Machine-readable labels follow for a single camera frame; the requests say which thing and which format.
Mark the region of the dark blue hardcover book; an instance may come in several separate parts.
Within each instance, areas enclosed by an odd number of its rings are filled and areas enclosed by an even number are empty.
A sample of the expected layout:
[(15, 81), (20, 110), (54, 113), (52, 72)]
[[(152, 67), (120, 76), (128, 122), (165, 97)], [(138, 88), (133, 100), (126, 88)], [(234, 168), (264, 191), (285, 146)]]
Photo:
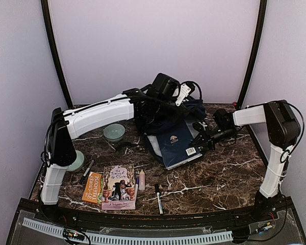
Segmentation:
[(167, 170), (202, 157), (198, 147), (190, 146), (195, 130), (185, 120), (167, 132), (157, 135), (161, 156)]

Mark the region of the pink Shrew paperback book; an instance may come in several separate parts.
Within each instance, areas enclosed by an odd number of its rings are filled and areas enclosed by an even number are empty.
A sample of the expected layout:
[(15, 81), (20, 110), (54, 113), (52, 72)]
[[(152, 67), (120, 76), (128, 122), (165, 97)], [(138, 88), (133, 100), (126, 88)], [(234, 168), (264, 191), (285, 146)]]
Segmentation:
[(104, 211), (136, 209), (136, 180), (133, 164), (104, 167), (101, 209)]

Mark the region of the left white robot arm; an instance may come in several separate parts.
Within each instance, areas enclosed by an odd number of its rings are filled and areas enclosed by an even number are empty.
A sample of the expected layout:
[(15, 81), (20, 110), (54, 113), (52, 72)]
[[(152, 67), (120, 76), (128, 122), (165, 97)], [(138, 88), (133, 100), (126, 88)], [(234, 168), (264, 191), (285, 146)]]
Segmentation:
[(142, 89), (125, 90), (115, 97), (78, 109), (55, 109), (41, 153), (41, 160), (47, 167), (39, 197), (44, 204), (42, 215), (51, 223), (62, 218), (61, 210), (55, 205), (58, 203), (65, 173), (77, 158), (72, 143), (74, 139), (103, 126), (133, 119), (136, 109), (144, 102), (156, 104), (159, 112), (170, 110), (173, 113), (186, 113), (183, 101), (190, 92), (191, 89), (187, 85), (162, 92), (158, 92), (152, 85), (147, 85)]

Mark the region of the navy blue student backpack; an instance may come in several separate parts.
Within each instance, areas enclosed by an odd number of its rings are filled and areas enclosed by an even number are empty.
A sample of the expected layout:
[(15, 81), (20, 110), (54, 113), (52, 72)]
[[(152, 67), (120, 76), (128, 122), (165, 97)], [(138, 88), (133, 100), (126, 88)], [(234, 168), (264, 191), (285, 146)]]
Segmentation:
[(186, 119), (203, 120), (206, 117), (205, 108), (202, 99), (194, 99), (189, 96), (179, 106), (186, 108), (186, 113), (144, 115), (142, 114), (142, 100), (145, 97), (149, 96), (141, 92), (133, 99), (135, 126), (148, 151), (158, 162), (163, 163), (157, 135), (167, 132)]

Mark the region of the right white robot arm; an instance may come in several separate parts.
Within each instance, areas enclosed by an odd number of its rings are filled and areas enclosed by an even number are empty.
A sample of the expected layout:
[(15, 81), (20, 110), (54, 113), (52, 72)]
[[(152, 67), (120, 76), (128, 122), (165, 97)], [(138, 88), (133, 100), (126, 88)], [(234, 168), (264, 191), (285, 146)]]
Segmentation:
[(280, 185), (287, 174), (289, 158), (304, 133), (304, 122), (295, 116), (298, 109), (286, 100), (253, 105), (234, 112), (218, 109), (213, 114), (217, 127), (210, 130), (204, 122), (193, 123), (198, 135), (190, 142), (191, 147), (213, 150), (215, 144), (234, 137), (239, 127), (265, 124), (270, 142), (270, 158), (265, 177), (258, 191), (264, 199), (279, 194)]

